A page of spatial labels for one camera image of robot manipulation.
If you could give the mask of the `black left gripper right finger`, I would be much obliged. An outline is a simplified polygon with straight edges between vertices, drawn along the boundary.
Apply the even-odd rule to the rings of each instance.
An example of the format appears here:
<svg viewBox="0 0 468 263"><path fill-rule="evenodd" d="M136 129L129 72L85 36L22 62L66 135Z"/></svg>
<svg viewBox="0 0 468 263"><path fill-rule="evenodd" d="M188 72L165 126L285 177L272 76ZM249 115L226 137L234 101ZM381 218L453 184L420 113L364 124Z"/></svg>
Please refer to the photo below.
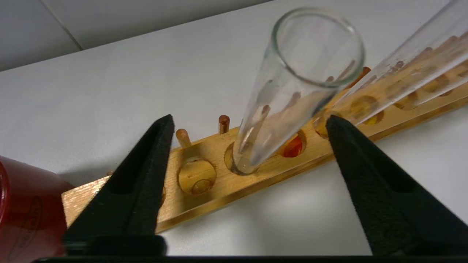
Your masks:
<svg viewBox="0 0 468 263"><path fill-rule="evenodd" d="M373 256L466 256L467 225L349 121L326 123Z"/></svg>

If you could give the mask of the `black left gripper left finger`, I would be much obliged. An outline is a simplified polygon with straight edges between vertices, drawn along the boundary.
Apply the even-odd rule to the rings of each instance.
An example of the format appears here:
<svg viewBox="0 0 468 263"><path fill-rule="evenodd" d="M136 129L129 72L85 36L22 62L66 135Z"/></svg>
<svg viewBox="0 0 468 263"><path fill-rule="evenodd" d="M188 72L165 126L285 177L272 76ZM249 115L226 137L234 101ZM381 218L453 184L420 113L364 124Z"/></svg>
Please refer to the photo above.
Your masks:
<svg viewBox="0 0 468 263"><path fill-rule="evenodd" d="M174 134L155 121L66 231L67 252L166 252L155 234Z"/></svg>

